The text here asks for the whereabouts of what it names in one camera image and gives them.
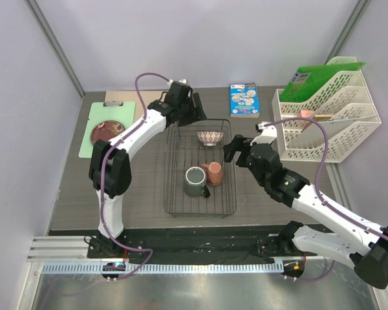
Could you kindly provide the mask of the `red floral plate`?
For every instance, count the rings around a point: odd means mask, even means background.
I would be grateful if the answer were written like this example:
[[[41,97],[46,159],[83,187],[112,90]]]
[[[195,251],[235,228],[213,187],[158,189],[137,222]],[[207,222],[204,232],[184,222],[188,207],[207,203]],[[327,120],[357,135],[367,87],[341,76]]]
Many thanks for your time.
[[[91,145],[98,140],[109,141],[110,139],[120,135],[126,130],[126,127],[119,121],[115,120],[105,120],[97,125],[91,130],[90,141]]]

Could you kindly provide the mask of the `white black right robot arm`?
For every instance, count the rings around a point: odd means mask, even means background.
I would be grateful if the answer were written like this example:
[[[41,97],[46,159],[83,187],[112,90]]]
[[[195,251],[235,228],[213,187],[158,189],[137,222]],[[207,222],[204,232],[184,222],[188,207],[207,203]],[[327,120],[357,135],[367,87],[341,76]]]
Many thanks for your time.
[[[223,152],[225,162],[231,162],[238,152],[237,166],[247,168],[271,199],[309,215],[332,231],[322,233],[290,222],[279,235],[283,253],[326,256],[353,269],[366,284],[387,288],[388,225],[370,222],[321,193],[308,179],[283,167],[268,143],[236,135]]]

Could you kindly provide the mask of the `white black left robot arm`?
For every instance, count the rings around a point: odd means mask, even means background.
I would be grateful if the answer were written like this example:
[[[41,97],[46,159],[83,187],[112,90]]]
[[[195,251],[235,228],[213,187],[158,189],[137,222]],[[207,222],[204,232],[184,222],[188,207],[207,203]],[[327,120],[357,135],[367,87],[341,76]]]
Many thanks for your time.
[[[132,181],[132,158],[170,125],[182,127],[206,119],[199,94],[185,79],[167,83],[165,97],[148,104],[135,124],[109,141],[98,140],[93,147],[89,178],[100,205],[98,230],[106,237],[102,249],[112,258],[119,257],[125,249],[119,235],[124,231],[122,202]]]

